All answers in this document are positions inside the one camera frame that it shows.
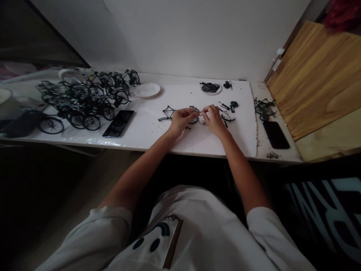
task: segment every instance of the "white t-shirt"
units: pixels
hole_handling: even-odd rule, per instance
[[[131,212],[93,209],[37,270],[315,270],[268,208],[248,213],[247,230],[205,189],[177,186],[160,198],[128,247]]]

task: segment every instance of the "phone screen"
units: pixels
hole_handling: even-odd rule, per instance
[[[274,149],[289,149],[290,145],[283,134],[281,127],[277,122],[266,121],[263,122],[263,127],[266,130],[268,139]]]
[[[120,137],[134,115],[133,110],[121,110],[105,130],[103,137]]]

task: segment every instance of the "white wall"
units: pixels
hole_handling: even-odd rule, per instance
[[[93,67],[263,81],[310,0],[32,0]]]

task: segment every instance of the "wooden panel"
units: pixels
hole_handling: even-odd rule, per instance
[[[361,107],[361,37],[305,22],[267,84],[296,141]]]
[[[320,162],[360,152],[361,108],[296,141],[304,161]]]

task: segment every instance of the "person's left hand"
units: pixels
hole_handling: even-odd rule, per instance
[[[194,112],[193,107],[176,110],[173,112],[172,124],[167,132],[177,138],[180,137],[188,122],[195,118],[198,118],[198,112]]]

